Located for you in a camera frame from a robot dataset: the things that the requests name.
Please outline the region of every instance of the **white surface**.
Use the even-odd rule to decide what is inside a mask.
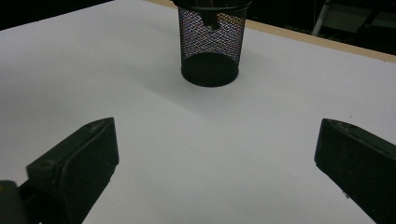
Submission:
[[[396,64],[246,30],[239,78],[180,74],[177,11],[118,0],[0,32],[0,179],[114,117],[84,223],[374,223],[314,163],[320,122],[396,143]]]

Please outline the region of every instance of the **black wire mesh cup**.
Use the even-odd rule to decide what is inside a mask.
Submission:
[[[173,0],[178,6],[181,73],[189,82],[219,87],[233,82],[251,0]]]

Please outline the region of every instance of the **mesh pen holder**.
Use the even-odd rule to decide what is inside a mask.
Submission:
[[[251,0],[173,0],[178,6],[181,73],[189,82],[219,87],[233,82]]]

